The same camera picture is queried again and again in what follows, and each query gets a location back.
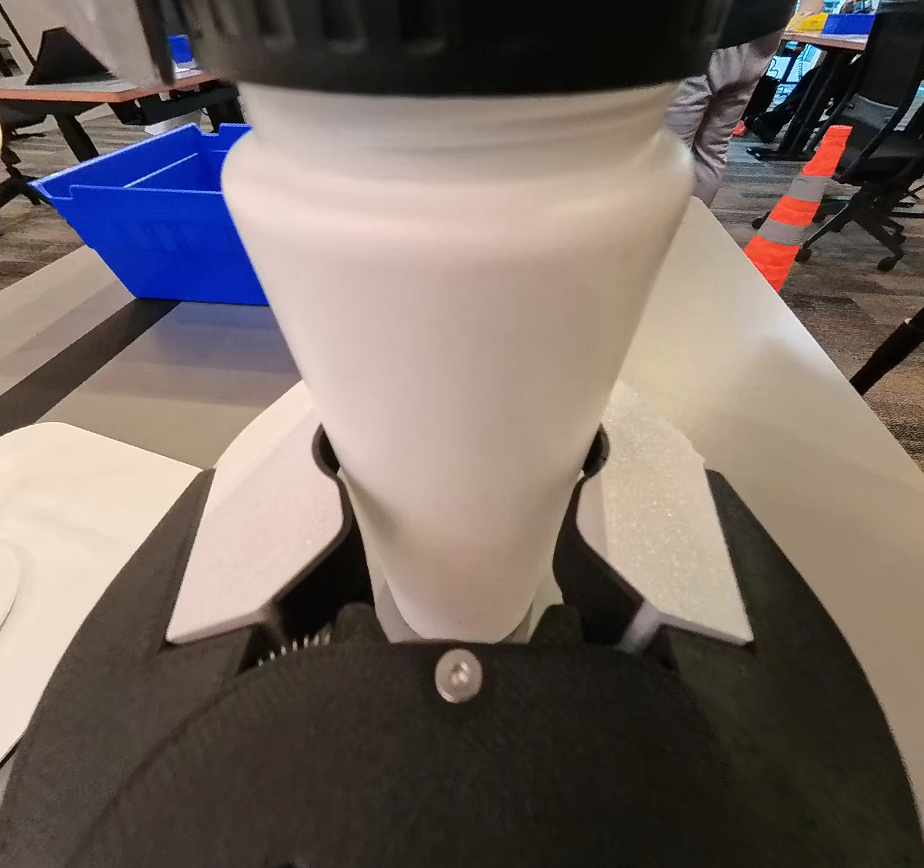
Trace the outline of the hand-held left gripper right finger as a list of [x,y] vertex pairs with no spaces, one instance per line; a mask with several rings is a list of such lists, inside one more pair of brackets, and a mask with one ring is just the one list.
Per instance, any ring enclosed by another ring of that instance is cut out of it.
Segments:
[[753,631],[704,459],[616,382],[553,558],[585,638],[643,654],[664,628],[744,647]]

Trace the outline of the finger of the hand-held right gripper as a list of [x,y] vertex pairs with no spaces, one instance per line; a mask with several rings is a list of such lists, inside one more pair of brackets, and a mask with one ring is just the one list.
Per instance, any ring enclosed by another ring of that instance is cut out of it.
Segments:
[[135,85],[172,85],[162,0],[51,0],[65,28],[113,75]]

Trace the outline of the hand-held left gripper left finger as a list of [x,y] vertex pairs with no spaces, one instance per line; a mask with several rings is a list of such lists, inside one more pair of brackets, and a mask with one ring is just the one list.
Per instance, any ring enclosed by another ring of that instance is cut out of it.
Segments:
[[294,386],[214,467],[167,627],[180,646],[253,629],[270,651],[308,643],[373,574],[313,398]]

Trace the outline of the white plastic bottle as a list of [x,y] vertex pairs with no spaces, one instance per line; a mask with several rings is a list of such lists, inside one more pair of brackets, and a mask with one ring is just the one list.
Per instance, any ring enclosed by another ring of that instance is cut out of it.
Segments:
[[525,619],[690,198],[677,83],[422,98],[238,86],[237,232],[367,557],[418,637]]

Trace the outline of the black bottle lid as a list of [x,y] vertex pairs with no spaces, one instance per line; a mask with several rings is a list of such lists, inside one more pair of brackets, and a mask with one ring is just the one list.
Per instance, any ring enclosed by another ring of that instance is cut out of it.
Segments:
[[703,70],[732,0],[176,0],[223,80],[505,97],[660,86]]

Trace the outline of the black laptop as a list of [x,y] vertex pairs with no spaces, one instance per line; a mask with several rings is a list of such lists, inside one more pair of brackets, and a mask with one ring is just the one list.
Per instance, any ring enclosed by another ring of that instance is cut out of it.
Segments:
[[65,27],[44,30],[27,86],[69,85],[115,76]]

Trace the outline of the brown desk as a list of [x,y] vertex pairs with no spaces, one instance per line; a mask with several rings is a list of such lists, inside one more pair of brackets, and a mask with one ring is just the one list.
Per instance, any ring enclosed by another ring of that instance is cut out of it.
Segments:
[[237,88],[199,69],[181,69],[170,85],[136,85],[115,78],[74,83],[29,85],[24,77],[2,78],[1,103],[23,111],[50,115],[79,162],[98,157],[98,150],[78,122],[88,109],[108,106],[126,125],[147,126],[202,111],[214,130],[243,124]]
[[793,104],[791,119],[781,126],[779,139],[761,140],[747,152],[761,161],[802,161],[815,145],[822,123],[834,106],[837,84],[863,52],[872,31],[875,14],[833,14],[820,30],[789,30],[778,55],[785,61],[779,85],[788,83],[797,64],[808,50],[818,52],[811,68],[814,77]]

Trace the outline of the black tape strip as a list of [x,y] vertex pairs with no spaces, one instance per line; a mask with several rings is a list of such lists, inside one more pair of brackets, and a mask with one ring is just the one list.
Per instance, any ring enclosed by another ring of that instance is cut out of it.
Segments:
[[179,306],[136,298],[55,354],[1,396],[1,434],[37,423],[115,356]]

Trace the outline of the clear round stand foot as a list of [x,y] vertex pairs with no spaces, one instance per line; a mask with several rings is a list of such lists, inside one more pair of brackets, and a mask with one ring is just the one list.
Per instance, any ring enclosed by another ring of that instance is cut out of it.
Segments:
[[1,544],[1,629],[15,606],[21,580],[22,564],[16,551]]

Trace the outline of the black tripod leg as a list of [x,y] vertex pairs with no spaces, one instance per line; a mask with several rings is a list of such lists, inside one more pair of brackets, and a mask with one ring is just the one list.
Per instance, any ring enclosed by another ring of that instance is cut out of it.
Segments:
[[872,352],[850,379],[861,396],[866,395],[895,367],[904,362],[923,344],[923,308],[903,320]]

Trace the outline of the orange traffic cone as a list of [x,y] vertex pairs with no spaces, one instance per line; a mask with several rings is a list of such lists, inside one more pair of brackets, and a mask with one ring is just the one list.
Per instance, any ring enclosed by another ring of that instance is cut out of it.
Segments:
[[834,125],[826,130],[814,156],[796,174],[745,246],[748,261],[777,293],[783,289],[796,254],[818,213],[852,129],[849,125]]

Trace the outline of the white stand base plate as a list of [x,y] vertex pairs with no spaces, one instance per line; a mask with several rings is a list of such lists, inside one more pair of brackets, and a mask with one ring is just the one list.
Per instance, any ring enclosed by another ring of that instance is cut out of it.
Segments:
[[64,423],[2,436],[1,544],[22,564],[1,629],[2,762],[90,610],[199,473]]

